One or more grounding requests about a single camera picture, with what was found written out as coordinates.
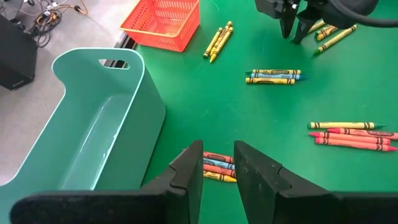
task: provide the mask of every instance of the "black box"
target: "black box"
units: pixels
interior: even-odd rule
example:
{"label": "black box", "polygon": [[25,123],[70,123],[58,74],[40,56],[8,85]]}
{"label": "black box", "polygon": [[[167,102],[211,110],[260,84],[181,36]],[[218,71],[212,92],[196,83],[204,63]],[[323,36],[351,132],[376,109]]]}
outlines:
{"label": "black box", "polygon": [[0,16],[0,85],[14,90],[35,77],[36,41]]}

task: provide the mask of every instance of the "red plastic basket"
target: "red plastic basket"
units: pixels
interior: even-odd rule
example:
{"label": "red plastic basket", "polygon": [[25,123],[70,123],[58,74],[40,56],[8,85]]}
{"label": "red plastic basket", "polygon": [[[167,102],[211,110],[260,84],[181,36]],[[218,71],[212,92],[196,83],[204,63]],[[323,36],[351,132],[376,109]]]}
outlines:
{"label": "red plastic basket", "polygon": [[200,23],[200,0],[140,0],[120,29],[138,44],[183,52]]}

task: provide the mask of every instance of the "bin handle hole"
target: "bin handle hole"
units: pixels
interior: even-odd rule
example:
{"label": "bin handle hole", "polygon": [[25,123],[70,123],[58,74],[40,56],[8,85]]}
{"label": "bin handle hole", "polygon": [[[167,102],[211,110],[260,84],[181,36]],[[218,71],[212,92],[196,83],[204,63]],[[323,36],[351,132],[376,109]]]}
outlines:
{"label": "bin handle hole", "polygon": [[113,69],[124,69],[124,70],[129,70],[130,65],[123,61],[123,60],[118,60],[118,59],[99,59],[98,62],[105,68],[113,68]]}

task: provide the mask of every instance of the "green tabletop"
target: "green tabletop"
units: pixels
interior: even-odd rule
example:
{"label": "green tabletop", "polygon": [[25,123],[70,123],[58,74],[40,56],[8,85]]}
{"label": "green tabletop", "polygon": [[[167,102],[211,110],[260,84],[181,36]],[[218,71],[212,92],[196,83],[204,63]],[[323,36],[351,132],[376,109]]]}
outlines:
{"label": "green tabletop", "polygon": [[[254,0],[202,1],[200,9],[184,53],[137,48],[167,108],[145,183],[195,139],[230,156],[240,139],[328,190],[398,190],[398,152],[317,146],[307,136],[310,121],[373,121],[398,132],[398,29],[359,26],[312,58],[320,45],[313,34],[291,44]],[[372,16],[393,18],[395,9],[398,1],[381,1]],[[210,64],[203,52],[228,21],[234,33]],[[249,69],[301,69],[307,79],[248,85]],[[236,184],[206,179],[200,213],[200,223],[247,223]]]}

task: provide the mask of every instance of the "blue crayon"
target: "blue crayon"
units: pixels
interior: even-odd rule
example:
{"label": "blue crayon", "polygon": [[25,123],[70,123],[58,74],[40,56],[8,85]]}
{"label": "blue crayon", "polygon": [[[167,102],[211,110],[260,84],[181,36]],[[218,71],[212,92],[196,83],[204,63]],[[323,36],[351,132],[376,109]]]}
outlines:
{"label": "blue crayon", "polygon": [[250,78],[291,78],[296,80],[303,80],[304,77],[301,75],[285,75],[285,74],[258,74],[252,73]]}
{"label": "blue crayon", "polygon": [[227,162],[216,161],[214,159],[203,158],[203,163],[204,164],[208,164],[208,165],[212,165],[212,166],[218,166],[218,167],[221,167],[221,168],[224,168],[224,169],[235,170],[235,165],[234,164],[229,164]]}

